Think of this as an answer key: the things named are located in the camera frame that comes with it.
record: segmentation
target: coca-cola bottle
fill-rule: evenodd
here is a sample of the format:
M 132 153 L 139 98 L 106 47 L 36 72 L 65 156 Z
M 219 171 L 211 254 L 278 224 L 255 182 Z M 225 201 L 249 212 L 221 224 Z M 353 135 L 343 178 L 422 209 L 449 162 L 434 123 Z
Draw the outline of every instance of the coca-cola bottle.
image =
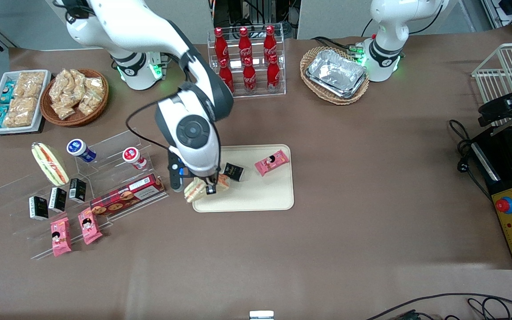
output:
M 254 95 L 256 93 L 256 70 L 252 66 L 252 58 L 246 60 L 246 66 L 242 71 L 244 76 L 244 88 L 246 89 L 247 95 Z
M 221 27 L 215 28 L 215 36 L 215 52 L 217 53 L 217 59 L 219 59 L 219 64 L 221 64 L 221 61 L 224 61 L 226 64 L 228 64 L 228 61 L 230 60 L 228 55 L 228 44 L 226 44 L 226 40 L 222 38 Z
M 240 27 L 240 41 L 238 42 L 238 50 L 240 50 L 240 61 L 242 66 L 246 67 L 248 63 L 252 65 L 252 43 L 248 39 L 248 28 Z
M 274 38 L 274 26 L 266 27 L 266 39 L 264 40 L 264 64 L 268 65 L 270 56 L 276 55 L 276 38 Z
M 280 89 L 280 67 L 278 67 L 278 56 L 270 56 L 268 65 L 268 91 L 277 92 Z
M 232 81 L 232 72 L 228 68 L 228 63 L 225 60 L 219 61 L 221 69 L 219 71 L 219 76 L 222 81 L 228 86 L 231 93 L 234 93 L 234 81 Z

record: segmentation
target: white tray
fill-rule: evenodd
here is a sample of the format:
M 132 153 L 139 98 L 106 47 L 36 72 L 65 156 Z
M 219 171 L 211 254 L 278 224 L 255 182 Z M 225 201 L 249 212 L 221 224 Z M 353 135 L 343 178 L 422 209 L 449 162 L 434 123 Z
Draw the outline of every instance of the white tray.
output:
M 282 150 L 290 162 L 260 176 L 254 164 L 278 150 Z M 231 180 L 229 190 L 193 202 L 195 211 L 272 211 L 293 206 L 292 158 L 290 148 L 285 144 L 224 146 L 221 168 L 226 162 L 244 168 L 241 182 Z
M 35 114 L 33 115 L 33 120 L 31 120 L 30 126 L 22 126 L 22 127 L 18 127 L 18 128 L 0 128 L 0 135 L 29 133 L 29 132 L 36 132 L 39 130 L 39 126 L 41 124 L 41 119 L 43 118 L 43 115 L 41 115 L 41 112 L 40 112 L 40 100 L 41 100 L 41 96 L 43 95 L 43 91 L 45 90 L 45 88 L 47 87 L 49 82 L 51 82 L 51 72 L 48 70 L 42 70 L 42 69 L 24 70 L 24 71 L 44 72 L 43 85 L 41 85 L 41 92 L 39 93 L 39 99 L 37 99 L 37 106 L 35 109 Z M 9 80 L 17 81 L 19 74 L 21 72 L 22 71 L 10 71 L 10 72 L 4 73 L 4 75 L 1 77 L 1 82 L 0 82 L 0 98 L 1 98 L 1 93 L 4 90 L 5 83 Z

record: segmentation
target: pink snack package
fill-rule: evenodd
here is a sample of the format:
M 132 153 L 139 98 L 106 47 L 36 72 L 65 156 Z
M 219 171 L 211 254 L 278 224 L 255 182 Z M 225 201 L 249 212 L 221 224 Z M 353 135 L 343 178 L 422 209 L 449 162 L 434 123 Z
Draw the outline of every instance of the pink snack package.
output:
M 68 231 L 69 227 L 68 217 L 51 223 L 52 253 L 55 257 L 72 251 L 71 234 Z
M 96 217 L 90 208 L 86 208 L 83 212 L 80 212 L 79 222 L 80 228 L 82 229 L 84 243 L 90 244 L 92 241 L 102 236 L 102 233 L 98 230 L 98 225 L 96 224 Z
M 254 166 L 256 166 L 256 170 L 258 170 L 258 172 L 264 176 L 264 174 L 267 172 L 274 170 L 282 164 L 287 164 L 288 162 L 290 162 L 290 160 L 286 154 L 284 154 L 282 150 L 278 150 L 268 158 L 256 162 Z

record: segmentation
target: robotic arm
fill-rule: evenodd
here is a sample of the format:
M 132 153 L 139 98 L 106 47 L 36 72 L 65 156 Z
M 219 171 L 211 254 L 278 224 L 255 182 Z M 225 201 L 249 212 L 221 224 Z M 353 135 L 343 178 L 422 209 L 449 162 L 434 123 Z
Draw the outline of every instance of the robotic arm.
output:
M 390 78 L 398 56 L 408 39 L 406 22 L 429 18 L 448 5 L 449 0 L 372 0 L 370 14 L 379 27 L 374 39 L 364 41 L 368 79 Z
M 143 0 L 61 0 L 58 5 L 67 9 L 71 36 L 82 45 L 105 48 L 131 88 L 147 89 L 157 81 L 147 66 L 155 52 L 175 57 L 195 77 L 195 83 L 185 81 L 177 93 L 158 101 L 155 121 L 169 143 L 170 170 L 183 164 L 190 174 L 205 179 L 208 194 L 215 193 L 220 141 L 213 123 L 229 115 L 233 98 L 199 51 Z M 181 177 L 177 184 L 172 174 L 173 190 L 182 189 Z

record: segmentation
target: woven basket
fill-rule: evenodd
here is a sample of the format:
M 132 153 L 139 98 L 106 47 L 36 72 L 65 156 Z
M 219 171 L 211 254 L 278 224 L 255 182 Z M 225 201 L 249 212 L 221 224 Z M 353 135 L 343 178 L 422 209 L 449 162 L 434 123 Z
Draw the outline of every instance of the woven basket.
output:
M 345 57 L 349 60 L 351 59 L 351 56 L 349 56 L 347 53 L 345 53 L 339 49 L 329 48 L 329 47 L 313 48 L 313 49 L 309 50 L 305 55 L 303 55 L 303 58 L 301 58 L 301 62 L 299 63 L 301 79 L 309 87 L 309 89 L 311 89 L 311 91 L 313 91 L 313 93 L 315 93 L 318 97 L 320 97 L 321 99 L 323 99 L 325 101 L 329 101 L 330 103 L 333 103 L 336 105 L 348 105 L 348 104 L 354 103 L 355 101 L 359 100 L 359 98 L 364 94 L 364 92 L 368 88 L 368 76 L 363 81 L 361 87 L 359 87 L 359 89 L 357 89 L 356 93 L 350 99 L 343 99 L 343 98 L 335 95 L 335 93 L 323 88 L 321 85 L 318 85 L 317 83 L 311 81 L 305 75 L 305 70 L 307 69 L 307 67 L 309 67 L 309 65 L 311 65 L 311 63 L 313 62 L 313 60 L 315 59 L 317 54 L 320 51 L 323 51 L 326 49 L 332 49 L 335 52 L 339 53 L 341 55 L 341 57 Z
M 47 85 L 43 92 L 43 96 L 41 97 L 41 114 L 48 122 L 51 122 L 57 126 L 83 126 L 87 125 L 90 122 L 96 120 L 98 116 L 104 111 L 106 108 L 106 104 L 108 103 L 108 81 L 98 71 L 90 70 L 90 69 L 79 69 L 79 72 L 82 73 L 87 78 L 100 78 L 102 79 L 102 83 L 104 85 L 104 98 L 102 102 L 98 105 L 96 110 L 92 112 L 90 115 L 85 116 L 82 112 L 78 110 L 78 104 L 74 106 L 75 113 L 65 120 L 59 119 L 59 116 L 56 115 L 55 111 L 51 108 L 52 100 L 48 95 L 48 92 L 51 90 L 52 85 L 55 83 L 55 79 L 52 79 L 51 82 Z

